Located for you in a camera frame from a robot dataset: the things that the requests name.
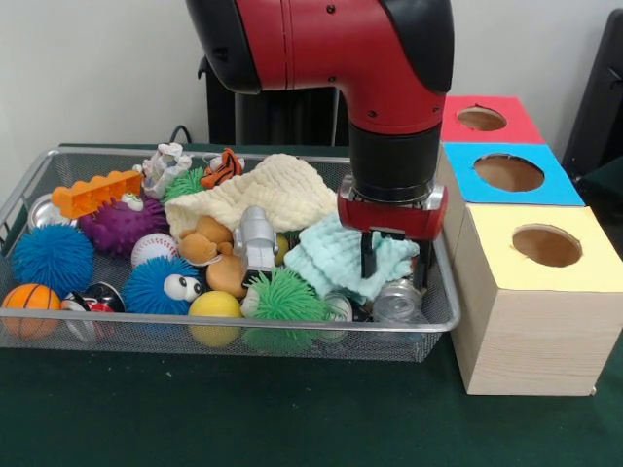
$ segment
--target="green table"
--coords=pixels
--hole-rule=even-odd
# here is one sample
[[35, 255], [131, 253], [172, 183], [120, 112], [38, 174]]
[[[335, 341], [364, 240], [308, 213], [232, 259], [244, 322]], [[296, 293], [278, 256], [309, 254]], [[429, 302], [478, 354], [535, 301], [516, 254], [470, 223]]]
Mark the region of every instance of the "green table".
[[420, 365], [5, 349], [0, 372], [7, 467], [623, 465], [623, 341], [588, 398], [466, 396], [447, 336]]

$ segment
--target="yellow box lid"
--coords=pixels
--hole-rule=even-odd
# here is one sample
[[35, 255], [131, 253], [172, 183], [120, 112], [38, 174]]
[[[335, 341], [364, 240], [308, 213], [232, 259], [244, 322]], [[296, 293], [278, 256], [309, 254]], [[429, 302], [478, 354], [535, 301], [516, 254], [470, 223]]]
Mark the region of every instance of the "yellow box lid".
[[468, 204], [468, 210], [499, 288], [623, 292], [623, 262], [589, 207]]

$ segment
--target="blue box lid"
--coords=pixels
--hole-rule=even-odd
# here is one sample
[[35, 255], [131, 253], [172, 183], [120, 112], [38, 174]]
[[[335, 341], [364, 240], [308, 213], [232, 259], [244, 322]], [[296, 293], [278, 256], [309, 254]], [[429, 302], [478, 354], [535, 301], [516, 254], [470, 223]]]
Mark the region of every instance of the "blue box lid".
[[444, 148], [467, 202], [585, 205], [545, 144], [446, 143]]

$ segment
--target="light blue cloth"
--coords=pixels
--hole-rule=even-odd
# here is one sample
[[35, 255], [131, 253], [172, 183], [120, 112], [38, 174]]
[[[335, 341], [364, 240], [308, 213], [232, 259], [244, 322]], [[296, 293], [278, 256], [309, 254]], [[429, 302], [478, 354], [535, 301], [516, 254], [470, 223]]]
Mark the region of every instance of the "light blue cloth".
[[374, 232], [372, 245], [377, 271], [361, 278], [361, 232], [345, 229], [337, 214], [330, 214], [305, 229], [301, 243], [285, 255], [285, 265], [303, 277], [320, 297], [347, 289], [374, 300], [383, 285], [411, 273], [411, 261], [420, 253], [409, 240], [382, 238]]

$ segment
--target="green toy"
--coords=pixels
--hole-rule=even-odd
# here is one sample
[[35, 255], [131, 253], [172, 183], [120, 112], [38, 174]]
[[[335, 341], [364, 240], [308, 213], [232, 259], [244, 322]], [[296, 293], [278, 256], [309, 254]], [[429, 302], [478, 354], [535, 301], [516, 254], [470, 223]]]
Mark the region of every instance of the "green toy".
[[[325, 321], [329, 317], [327, 304], [291, 269], [275, 268], [271, 279], [260, 273], [248, 286], [254, 300], [244, 313], [247, 318]], [[292, 355], [310, 348], [317, 336], [316, 330], [249, 328], [242, 339], [261, 352]]]
[[171, 201], [172, 199], [183, 195], [191, 195], [192, 193], [202, 192], [202, 177], [203, 169], [201, 167], [194, 168], [183, 175], [180, 175], [166, 186], [163, 202]]

